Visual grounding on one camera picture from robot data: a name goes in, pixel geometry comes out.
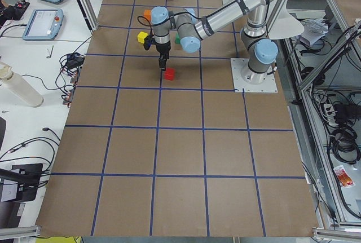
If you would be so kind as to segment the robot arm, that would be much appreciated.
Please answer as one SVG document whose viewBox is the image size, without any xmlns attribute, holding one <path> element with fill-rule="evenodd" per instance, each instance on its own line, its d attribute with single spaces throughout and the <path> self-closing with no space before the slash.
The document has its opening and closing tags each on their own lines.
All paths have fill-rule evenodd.
<svg viewBox="0 0 361 243">
<path fill-rule="evenodd" d="M 180 37 L 183 51 L 194 53 L 201 41 L 237 19 L 246 16 L 246 25 L 241 30 L 241 40 L 248 50 L 248 64 L 241 70 L 242 79 L 252 85 L 261 84 L 269 74 L 269 67 L 276 60 L 278 47 L 269 39 L 267 19 L 270 4 L 276 0 L 229 0 L 219 9 L 206 16 L 197 17 L 190 10 L 173 12 L 157 6 L 151 10 L 150 34 L 143 47 L 155 46 L 160 54 L 159 67 L 166 69 L 171 50 L 170 30 L 175 29 Z"/>
</svg>

